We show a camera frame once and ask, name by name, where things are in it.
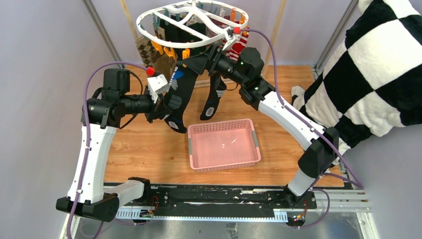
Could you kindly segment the black blue sock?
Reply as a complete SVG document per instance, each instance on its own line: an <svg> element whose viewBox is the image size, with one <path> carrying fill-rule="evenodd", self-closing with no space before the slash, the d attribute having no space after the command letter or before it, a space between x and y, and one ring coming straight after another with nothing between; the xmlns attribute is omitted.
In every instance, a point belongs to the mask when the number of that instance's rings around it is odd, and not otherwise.
<svg viewBox="0 0 422 239"><path fill-rule="evenodd" d="M183 114L191 99L198 74L187 67L177 66L170 80L170 89L164 96L165 105L172 111L164 117L165 123L178 133L186 133Z"/></svg>

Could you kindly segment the black grey sock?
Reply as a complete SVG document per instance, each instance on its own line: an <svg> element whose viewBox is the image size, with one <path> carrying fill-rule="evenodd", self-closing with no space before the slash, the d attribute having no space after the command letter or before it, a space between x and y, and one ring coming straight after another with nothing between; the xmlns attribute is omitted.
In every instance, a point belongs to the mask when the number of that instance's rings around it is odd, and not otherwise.
<svg viewBox="0 0 422 239"><path fill-rule="evenodd" d="M200 115L200 120L210 120L214 116L217 111L220 99L226 90L227 86L221 78L221 74L215 73L211 75L210 92L204 109Z"/></svg>

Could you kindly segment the pink plastic basket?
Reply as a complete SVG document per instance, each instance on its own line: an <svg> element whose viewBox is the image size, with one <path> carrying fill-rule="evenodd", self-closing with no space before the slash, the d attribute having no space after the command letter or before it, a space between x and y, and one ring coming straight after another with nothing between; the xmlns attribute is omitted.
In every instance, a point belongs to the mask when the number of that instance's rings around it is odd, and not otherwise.
<svg viewBox="0 0 422 239"><path fill-rule="evenodd" d="M194 124L187 134L190 167L196 172L250 167L261 161L251 119Z"/></svg>

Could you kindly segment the white round sock hanger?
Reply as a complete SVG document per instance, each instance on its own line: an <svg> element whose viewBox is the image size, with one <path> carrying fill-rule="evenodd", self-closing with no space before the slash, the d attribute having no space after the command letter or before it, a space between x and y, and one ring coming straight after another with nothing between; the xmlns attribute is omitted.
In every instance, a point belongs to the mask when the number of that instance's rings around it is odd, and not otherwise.
<svg viewBox="0 0 422 239"><path fill-rule="evenodd" d="M151 18L155 21L167 21L177 28L200 38L201 41L181 43L160 39L143 27L142 24L145 18ZM241 29L245 29L248 26L248 22L249 15L238 7L215 0L184 0L142 13L136 19L136 26L141 35L145 36L156 45L174 49L188 49L208 46L219 41L222 42L224 46L226 42L224 29L227 27L240 27ZM205 24L205 35L188 27L194 23Z"/></svg>

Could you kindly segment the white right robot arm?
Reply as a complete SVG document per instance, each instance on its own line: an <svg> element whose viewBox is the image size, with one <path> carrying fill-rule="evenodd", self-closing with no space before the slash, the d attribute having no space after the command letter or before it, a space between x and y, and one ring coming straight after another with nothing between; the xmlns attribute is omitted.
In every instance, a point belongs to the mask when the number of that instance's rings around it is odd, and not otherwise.
<svg viewBox="0 0 422 239"><path fill-rule="evenodd" d="M299 168L284 188L286 205L298 207L304 201L304 194L336 160L338 131L313 122L286 102L261 76L264 62L255 48L244 48L235 61L212 46L196 57L196 63L203 71L219 73L239 84L242 100L278 123L302 147L304 153L298 160Z"/></svg>

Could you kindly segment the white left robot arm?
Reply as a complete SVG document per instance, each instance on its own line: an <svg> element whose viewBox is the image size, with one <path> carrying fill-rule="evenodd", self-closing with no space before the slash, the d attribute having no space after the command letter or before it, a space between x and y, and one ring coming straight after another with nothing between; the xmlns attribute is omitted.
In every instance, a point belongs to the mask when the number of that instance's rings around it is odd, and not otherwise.
<svg viewBox="0 0 422 239"><path fill-rule="evenodd" d="M179 61L170 80L152 67L145 68L147 87L131 95L127 62L114 61L98 67L103 85L92 97L83 95L82 141L74 180L55 208L70 217L80 216L101 222L112 221L119 208L135 200L146 206L152 201L150 181L131 177L106 192L103 187L106 163L113 138L124 116L144 114L148 122L164 120L174 131L186 133L183 113L195 81L211 70L210 55L201 53Z"/></svg>

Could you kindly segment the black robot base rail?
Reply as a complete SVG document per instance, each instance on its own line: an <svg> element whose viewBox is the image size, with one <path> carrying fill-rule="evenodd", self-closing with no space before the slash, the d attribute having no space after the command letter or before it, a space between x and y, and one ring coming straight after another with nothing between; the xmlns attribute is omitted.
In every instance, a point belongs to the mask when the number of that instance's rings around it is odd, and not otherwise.
<svg viewBox="0 0 422 239"><path fill-rule="evenodd" d="M130 201L116 218L152 221L281 222L317 208L313 192L295 202L281 186L153 184L143 203Z"/></svg>

